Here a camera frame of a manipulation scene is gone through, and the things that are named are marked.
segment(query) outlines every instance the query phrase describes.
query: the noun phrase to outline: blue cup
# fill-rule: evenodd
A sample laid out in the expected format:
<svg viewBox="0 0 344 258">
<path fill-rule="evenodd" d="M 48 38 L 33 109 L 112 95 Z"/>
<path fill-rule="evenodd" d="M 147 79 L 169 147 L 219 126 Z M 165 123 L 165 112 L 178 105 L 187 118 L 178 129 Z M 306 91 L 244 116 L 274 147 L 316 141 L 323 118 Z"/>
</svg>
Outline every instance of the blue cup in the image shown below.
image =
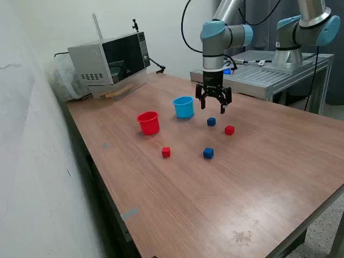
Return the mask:
<svg viewBox="0 0 344 258">
<path fill-rule="evenodd" d="M 194 98 L 183 96 L 173 101 L 177 118 L 189 118 L 194 115 Z"/>
</svg>

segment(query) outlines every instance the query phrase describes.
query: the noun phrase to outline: scratch mark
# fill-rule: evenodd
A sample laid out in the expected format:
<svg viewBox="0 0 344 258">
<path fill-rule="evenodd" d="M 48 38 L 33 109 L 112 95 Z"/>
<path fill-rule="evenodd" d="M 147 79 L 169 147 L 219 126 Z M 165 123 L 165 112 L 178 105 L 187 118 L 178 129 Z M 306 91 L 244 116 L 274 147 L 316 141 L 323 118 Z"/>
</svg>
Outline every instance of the scratch mark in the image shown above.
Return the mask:
<svg viewBox="0 0 344 258">
<path fill-rule="evenodd" d="M 22 67 L 22 64 L 21 63 L 11 63 L 11 64 L 8 64 L 7 66 L 0 67 L 0 70 L 5 70 L 9 67 L 19 68 L 19 67 Z"/>
<path fill-rule="evenodd" d="M 233 231 L 234 234 L 234 240 L 238 245 L 245 245 L 245 246 L 249 246 L 248 243 L 252 243 L 251 241 L 251 236 L 252 236 L 252 231 L 248 231 L 247 233 L 241 231 L 241 232 L 237 232 L 237 231 Z"/>
</svg>

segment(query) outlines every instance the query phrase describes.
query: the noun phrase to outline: red cube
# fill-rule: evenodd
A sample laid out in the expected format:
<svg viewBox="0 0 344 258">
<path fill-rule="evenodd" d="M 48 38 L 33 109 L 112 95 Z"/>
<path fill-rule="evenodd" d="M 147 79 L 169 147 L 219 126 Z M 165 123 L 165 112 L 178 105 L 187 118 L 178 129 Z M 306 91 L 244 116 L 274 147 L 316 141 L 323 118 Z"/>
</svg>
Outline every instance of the red cube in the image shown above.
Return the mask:
<svg viewBox="0 0 344 258">
<path fill-rule="evenodd" d="M 170 147 L 163 147 L 162 148 L 162 156 L 163 157 L 170 157 L 171 156 L 171 149 L 170 149 Z"/>
<path fill-rule="evenodd" d="M 227 134 L 227 135 L 233 135 L 233 133 L 234 133 L 234 126 L 228 125 L 228 126 L 225 128 L 225 134 Z"/>
</svg>

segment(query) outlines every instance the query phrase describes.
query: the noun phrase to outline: white wall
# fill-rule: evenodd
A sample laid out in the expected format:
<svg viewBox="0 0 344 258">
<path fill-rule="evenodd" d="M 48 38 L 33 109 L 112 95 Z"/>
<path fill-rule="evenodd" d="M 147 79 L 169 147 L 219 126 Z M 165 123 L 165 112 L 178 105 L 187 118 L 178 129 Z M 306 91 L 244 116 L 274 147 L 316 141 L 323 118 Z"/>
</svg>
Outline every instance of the white wall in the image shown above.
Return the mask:
<svg viewBox="0 0 344 258">
<path fill-rule="evenodd" d="M 7 0 L 0 36 L 0 257 L 105 257 L 88 167 Z"/>
<path fill-rule="evenodd" d="M 187 0 L 11 0 L 42 65 L 54 53 L 98 39 L 92 18 L 98 17 L 103 37 L 131 33 L 132 19 L 146 34 L 149 55 L 167 67 L 168 74 L 190 78 L 202 67 L 202 55 L 187 48 L 181 36 L 181 15 Z M 202 25 L 210 20 L 218 0 L 193 0 L 187 10 L 184 31 L 189 44 L 202 50 Z M 152 64 L 149 71 L 157 70 Z"/>
</svg>

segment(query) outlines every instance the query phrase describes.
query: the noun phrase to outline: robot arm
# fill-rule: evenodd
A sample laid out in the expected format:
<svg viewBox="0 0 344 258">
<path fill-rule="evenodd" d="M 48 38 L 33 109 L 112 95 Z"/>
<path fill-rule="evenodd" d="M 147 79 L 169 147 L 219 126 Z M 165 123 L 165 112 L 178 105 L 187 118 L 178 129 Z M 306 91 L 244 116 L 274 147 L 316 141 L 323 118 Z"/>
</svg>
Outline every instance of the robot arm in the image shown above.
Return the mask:
<svg viewBox="0 0 344 258">
<path fill-rule="evenodd" d="M 251 43 L 253 31 L 249 25 L 228 26 L 242 0 L 222 0 L 213 20 L 203 25 L 203 84 L 196 86 L 196 98 L 205 108 L 205 98 L 211 96 L 221 104 L 221 114 L 232 101 L 231 88 L 223 88 L 224 50 Z M 298 0 L 300 16 L 283 19 L 277 25 L 275 67 L 293 68 L 303 63 L 301 45 L 324 46 L 336 36 L 340 18 L 331 15 L 325 0 Z"/>
<path fill-rule="evenodd" d="M 273 68 L 293 71 L 305 62 L 302 45 L 326 46 L 337 35 L 340 17 L 331 14 L 325 0 L 298 0 L 301 15 L 280 20 L 277 24 Z"/>
<path fill-rule="evenodd" d="M 253 31 L 249 25 L 228 26 L 242 0 L 222 0 L 212 21 L 203 25 L 200 39 L 203 43 L 203 84 L 196 86 L 196 98 L 205 108 L 205 98 L 211 96 L 221 104 L 221 114 L 232 102 L 231 88 L 223 88 L 224 51 L 251 43 Z"/>
</svg>

